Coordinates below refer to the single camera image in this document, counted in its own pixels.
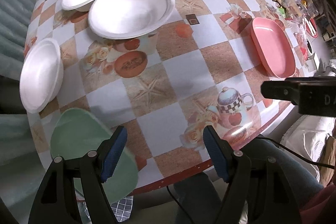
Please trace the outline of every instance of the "blue gripper pad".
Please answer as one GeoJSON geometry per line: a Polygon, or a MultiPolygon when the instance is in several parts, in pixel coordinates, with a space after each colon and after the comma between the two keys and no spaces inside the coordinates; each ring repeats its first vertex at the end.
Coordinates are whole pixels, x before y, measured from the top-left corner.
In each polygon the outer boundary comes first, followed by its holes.
{"type": "Polygon", "coordinates": [[[203,141],[208,150],[209,156],[215,167],[217,175],[225,182],[229,182],[229,173],[227,171],[227,162],[216,140],[211,135],[210,131],[205,128],[203,130],[203,141]]]}
{"type": "Polygon", "coordinates": [[[124,150],[126,141],[127,141],[127,130],[126,128],[123,128],[103,161],[100,173],[100,179],[103,183],[113,175],[113,172],[120,159],[121,153],[124,150]]]}

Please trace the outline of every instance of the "jeans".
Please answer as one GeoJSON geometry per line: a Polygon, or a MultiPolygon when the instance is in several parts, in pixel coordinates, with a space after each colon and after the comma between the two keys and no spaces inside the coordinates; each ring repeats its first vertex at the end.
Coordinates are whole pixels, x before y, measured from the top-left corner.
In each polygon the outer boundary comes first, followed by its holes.
{"type": "MultiPolygon", "coordinates": [[[[278,149],[272,142],[254,139],[241,151],[250,158],[266,160],[273,156],[281,166],[294,193],[299,208],[323,189],[312,174],[296,160],[278,149]]],[[[174,184],[177,198],[196,224],[212,224],[221,207],[221,200],[208,176],[196,174],[174,184]]],[[[179,209],[176,224],[190,224],[185,213],[179,209]]]]}

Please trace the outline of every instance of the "teapot lid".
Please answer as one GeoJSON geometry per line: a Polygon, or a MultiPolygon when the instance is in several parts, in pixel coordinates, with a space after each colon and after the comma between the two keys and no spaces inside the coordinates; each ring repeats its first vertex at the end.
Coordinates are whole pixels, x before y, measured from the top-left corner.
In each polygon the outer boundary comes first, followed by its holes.
{"type": "Polygon", "coordinates": [[[223,87],[223,90],[218,95],[218,104],[227,106],[235,102],[239,97],[239,92],[234,88],[223,87]]]}

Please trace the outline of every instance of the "gift box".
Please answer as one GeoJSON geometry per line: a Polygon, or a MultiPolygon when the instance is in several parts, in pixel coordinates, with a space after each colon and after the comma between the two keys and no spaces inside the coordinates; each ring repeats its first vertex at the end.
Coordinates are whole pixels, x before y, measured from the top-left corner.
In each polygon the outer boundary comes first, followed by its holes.
{"type": "Polygon", "coordinates": [[[252,21],[252,16],[243,11],[243,9],[238,5],[231,4],[230,11],[222,15],[220,19],[237,34],[241,34],[241,32],[252,21]]]}

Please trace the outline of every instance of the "green plate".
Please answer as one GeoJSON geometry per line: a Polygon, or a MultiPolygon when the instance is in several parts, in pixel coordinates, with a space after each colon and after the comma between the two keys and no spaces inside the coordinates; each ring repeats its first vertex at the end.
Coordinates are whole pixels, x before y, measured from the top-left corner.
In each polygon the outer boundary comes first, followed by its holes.
{"type": "MultiPolygon", "coordinates": [[[[65,160],[84,156],[96,150],[103,140],[111,137],[111,132],[91,113],[71,108],[66,110],[56,124],[50,141],[52,157],[62,156],[65,160]]],[[[83,195],[81,180],[73,179],[75,188],[83,195]]],[[[135,189],[138,182],[138,169],[134,156],[124,148],[113,176],[103,183],[109,203],[126,197],[135,189]]]]}

